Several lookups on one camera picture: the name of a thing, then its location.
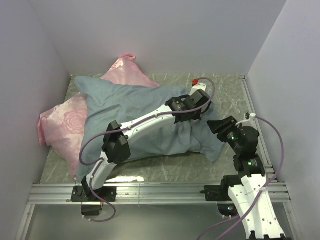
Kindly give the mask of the blue-grey pillowcase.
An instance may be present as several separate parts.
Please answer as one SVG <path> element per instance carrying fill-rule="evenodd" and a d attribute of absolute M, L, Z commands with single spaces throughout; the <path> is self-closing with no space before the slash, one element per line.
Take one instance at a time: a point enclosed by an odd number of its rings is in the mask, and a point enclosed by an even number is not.
<path fill-rule="evenodd" d="M 212 107 L 199 120 L 178 122 L 166 102 L 187 95 L 180 86 L 143 87 L 114 84 L 100 78 L 77 76 L 75 85 L 86 97 L 87 119 L 82 140 L 82 155 L 76 179 L 81 181 L 94 168 L 102 153 L 108 126 L 116 121 L 120 134 L 128 136 L 131 159 L 186 152 L 203 154 L 214 162 L 223 147 L 208 126 L 217 120 Z"/>

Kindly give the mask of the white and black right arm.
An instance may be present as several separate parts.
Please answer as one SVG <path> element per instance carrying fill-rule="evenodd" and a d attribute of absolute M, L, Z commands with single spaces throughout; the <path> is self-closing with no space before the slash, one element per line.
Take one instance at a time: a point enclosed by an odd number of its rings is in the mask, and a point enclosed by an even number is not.
<path fill-rule="evenodd" d="M 224 176 L 220 194 L 232 200 L 238 212 L 236 222 L 218 236 L 223 239 L 238 225 L 242 225 L 248 240 L 286 240 L 268 192 L 274 178 L 268 178 L 264 164 L 257 154 L 259 131 L 254 127 L 254 113 L 246 113 L 244 120 L 230 116 L 222 120 L 209 120 L 211 132 L 234 151 L 236 175 Z"/>

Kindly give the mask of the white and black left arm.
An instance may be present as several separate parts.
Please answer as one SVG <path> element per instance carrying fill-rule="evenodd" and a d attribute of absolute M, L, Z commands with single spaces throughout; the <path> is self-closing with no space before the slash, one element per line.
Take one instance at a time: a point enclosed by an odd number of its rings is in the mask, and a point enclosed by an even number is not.
<path fill-rule="evenodd" d="M 105 180 L 115 166 L 130 158 L 131 145 L 134 142 L 166 125 L 199 120 L 203 113 L 202 108 L 208 109 L 212 99 L 213 96 L 209 96 L 203 89 L 193 88 L 191 95 L 172 97 L 158 109 L 138 119 L 122 124 L 111 122 L 106 132 L 92 137 L 80 150 L 80 163 L 84 166 L 94 165 L 92 171 L 81 181 L 84 197 L 89 201 L 96 201 L 100 197 Z M 101 136 L 103 145 L 99 159 L 92 163 L 83 162 L 85 148 Z"/>

